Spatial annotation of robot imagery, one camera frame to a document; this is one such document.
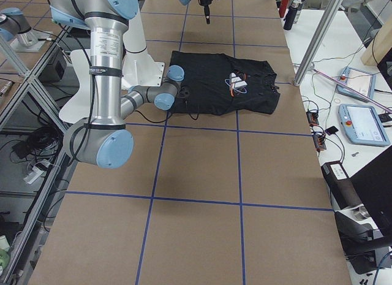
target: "metal rack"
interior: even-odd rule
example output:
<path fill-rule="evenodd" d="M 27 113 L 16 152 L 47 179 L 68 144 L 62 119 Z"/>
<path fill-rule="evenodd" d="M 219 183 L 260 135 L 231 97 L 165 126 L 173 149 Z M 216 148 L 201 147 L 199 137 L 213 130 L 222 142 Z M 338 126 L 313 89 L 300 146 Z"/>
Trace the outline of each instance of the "metal rack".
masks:
<path fill-rule="evenodd" d="M 62 37 L 64 37 L 66 32 L 67 30 L 61 31 L 59 36 L 56 38 L 57 43 Z M 59 119 L 58 105 L 38 79 L 38 76 L 48 64 L 50 58 L 56 53 L 56 49 L 57 44 L 52 43 L 48 50 L 35 64 L 35 66 L 31 70 L 29 70 L 26 64 L 11 49 L 10 45 L 2 37 L 0 37 L 0 52 L 7 57 L 7 60 L 13 65 L 19 76 L 23 77 L 23 81 L 20 83 L 17 91 L 7 103 L 4 110 L 0 112 L 0 131 L 4 128 L 5 124 L 8 122 L 12 114 L 16 111 L 17 107 L 21 103 L 22 99 L 27 95 L 27 93 L 30 93 L 30 95 L 40 104 L 42 110 L 52 119 L 52 121 L 55 123 L 55 125 L 57 125 L 60 131 L 65 132 L 67 130 L 68 125 L 66 123 L 63 123 Z M 65 159 L 66 153 L 63 149 L 61 149 L 53 164 L 63 165 Z M 3 274 L 0 276 L 0 284 L 8 284 L 8 282 L 10 281 L 10 277 L 12 276 L 15 267 L 20 260 L 21 254 L 26 247 L 32 230 L 36 225 L 37 218 L 40 215 L 40 212 L 48 197 L 50 189 L 59 172 L 59 167 L 52 167 L 48 171 L 46 178 L 43 181 L 41 192 L 36 198 L 36 201 L 31 208 L 31 212 L 29 213 L 28 218 L 25 221 L 24 229 L 15 239 L 13 251 L 11 253 L 10 263 L 3 271 Z"/>

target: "robot label sticker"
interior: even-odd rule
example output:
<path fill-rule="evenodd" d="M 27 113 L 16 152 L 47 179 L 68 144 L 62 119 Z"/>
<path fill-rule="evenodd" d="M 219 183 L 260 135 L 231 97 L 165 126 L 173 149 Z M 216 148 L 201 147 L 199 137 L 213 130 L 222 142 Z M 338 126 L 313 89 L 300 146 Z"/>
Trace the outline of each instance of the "robot label sticker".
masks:
<path fill-rule="evenodd" d="M 110 32 L 92 32 L 91 55 L 120 58 L 120 37 Z"/>

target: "white desk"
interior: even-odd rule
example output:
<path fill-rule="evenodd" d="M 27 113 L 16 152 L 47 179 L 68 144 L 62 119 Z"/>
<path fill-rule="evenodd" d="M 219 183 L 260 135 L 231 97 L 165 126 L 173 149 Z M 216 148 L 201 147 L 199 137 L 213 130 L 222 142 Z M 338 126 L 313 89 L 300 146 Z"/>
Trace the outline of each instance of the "white desk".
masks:
<path fill-rule="evenodd" d="M 290 55 L 294 63 L 299 64 L 301 62 L 322 15 L 323 11 L 321 10 L 303 10 L 298 23 L 293 25 L 293 28 L 290 31 L 285 31 L 287 44 L 290 49 Z M 323 58 L 348 56 L 351 53 L 356 52 L 361 44 L 361 39 L 356 34 L 345 13 L 338 12 L 314 58 L 314 61 L 318 61 Z M 325 60 L 320 63 L 316 63 L 315 67 L 327 75 L 338 76 L 341 74 L 343 68 L 347 66 L 353 58 L 352 62 L 350 63 L 351 67 L 356 67 L 371 73 L 378 72 L 379 70 L 376 67 L 364 66 L 362 64 L 360 57 L 364 51 L 365 49 L 363 48 L 354 56 L 354 58 L 353 56 L 350 56 L 346 59 Z M 314 94 L 314 89 L 311 82 L 312 75 L 313 73 L 310 72 L 305 76 L 300 86 L 301 94 L 316 102 L 319 108 L 328 108 L 329 104 Z M 345 159 L 343 165 L 348 175 L 352 176 L 368 162 L 377 157 L 386 148 L 354 145 L 349 142 L 344 134 L 344 130 L 340 124 L 337 114 L 339 104 L 365 104 L 364 102 L 341 95 L 339 93 L 335 93 L 334 95 L 336 85 L 320 75 L 314 76 L 314 87 L 317 95 L 322 96 L 329 101 L 332 100 L 331 112 L 328 119 L 328 111 L 321 110 L 318 120 L 324 129 L 331 126 L 336 126 L 339 129 L 339 132 L 336 134 L 341 138 L 345 147 Z M 381 74 L 376 75 L 375 88 L 383 91 L 390 91 Z M 392 106 L 392 94 L 381 94 L 375 92 L 374 99 L 383 105 L 386 105 L 387 107 Z M 313 109 L 315 106 L 310 104 L 309 108 Z M 377 107 L 375 108 L 378 113 L 382 113 L 382 110 Z M 392 140 L 392 128 L 386 128 L 385 130 L 389 138 Z M 341 145 L 339 140 L 334 135 L 328 138 L 336 142 L 339 146 Z M 328 161 L 339 160 L 340 158 L 341 152 L 337 146 L 333 145 L 329 141 L 326 141 L 326 147 L 327 150 L 320 153 L 320 165 Z M 356 152 L 359 152 L 359 154 L 353 157 L 351 154 Z M 366 275 L 357 275 L 351 265 L 348 264 L 348 266 L 350 268 L 350 275 L 353 284 L 358 284 L 362 279 L 369 279 L 368 284 L 372 284 L 373 276 L 367 277 Z M 379 273 L 376 284 L 391 284 L 391 280 L 392 270 L 382 270 Z"/>

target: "metal pole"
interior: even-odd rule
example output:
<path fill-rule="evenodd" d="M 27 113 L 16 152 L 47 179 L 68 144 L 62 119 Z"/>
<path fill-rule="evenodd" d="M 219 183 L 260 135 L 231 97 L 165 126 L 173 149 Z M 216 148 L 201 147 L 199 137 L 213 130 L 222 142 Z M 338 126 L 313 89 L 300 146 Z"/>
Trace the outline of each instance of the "metal pole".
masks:
<path fill-rule="evenodd" d="M 388 108 L 388 107 L 386 107 L 386 106 L 384 106 L 384 105 L 378 103 L 377 101 L 374 101 L 373 99 L 367 97 L 367 96 L 364 95 L 364 94 L 359 93 L 358 91 L 355 91 L 353 88 L 350 88 L 350 87 L 347 86 L 346 84 L 343 84 L 343 83 L 341 83 L 341 82 L 335 80 L 334 78 L 331 78 L 329 75 L 326 75 L 326 74 L 320 72 L 320 71 L 317 70 L 317 69 L 314 69 L 314 71 L 315 71 L 316 73 L 322 75 L 323 77 L 329 79 L 330 81 L 332 81 L 332 82 L 334 82 L 334 83 L 337 83 L 339 86 L 342 86 L 343 88 L 349 90 L 351 93 L 354 93 L 354 94 L 356 94 L 356 95 L 361 96 L 363 99 L 367 100 L 368 102 L 370 102 L 370 103 L 374 104 L 375 106 L 380 107 L 381 109 L 384 109 L 386 112 L 392 114 L 392 109 L 390 109 L 390 108 Z"/>
<path fill-rule="evenodd" d="M 308 49 L 305 52 L 304 58 L 302 59 L 301 65 L 297 70 L 294 78 L 294 85 L 299 86 L 306 75 L 306 71 L 314 59 L 317 50 L 319 49 L 324 36 L 330 27 L 333 18 L 336 15 L 337 10 L 340 8 L 343 0 L 330 0 L 326 7 L 323 17 L 314 32 L 313 38 L 309 44 Z"/>
<path fill-rule="evenodd" d="M 25 77 L 28 74 L 29 69 L 1 36 L 0 51 L 3 52 L 3 54 L 7 57 L 7 60 L 13 65 L 20 75 Z"/>

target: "black monitor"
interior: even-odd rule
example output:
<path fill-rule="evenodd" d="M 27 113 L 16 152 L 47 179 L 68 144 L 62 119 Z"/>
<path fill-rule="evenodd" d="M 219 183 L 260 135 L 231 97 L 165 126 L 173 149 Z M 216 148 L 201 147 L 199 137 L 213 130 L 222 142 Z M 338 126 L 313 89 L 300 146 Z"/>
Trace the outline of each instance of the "black monitor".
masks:
<path fill-rule="evenodd" d="M 364 273 L 375 269 L 392 246 L 392 146 L 354 174 L 351 182 L 379 228 L 373 230 L 336 213 L 346 256 L 351 256 L 357 273 Z M 383 267 L 390 266 L 390 259 L 383 262 Z"/>
<path fill-rule="evenodd" d="M 392 147 L 354 174 L 351 182 L 381 233 L 392 236 Z"/>

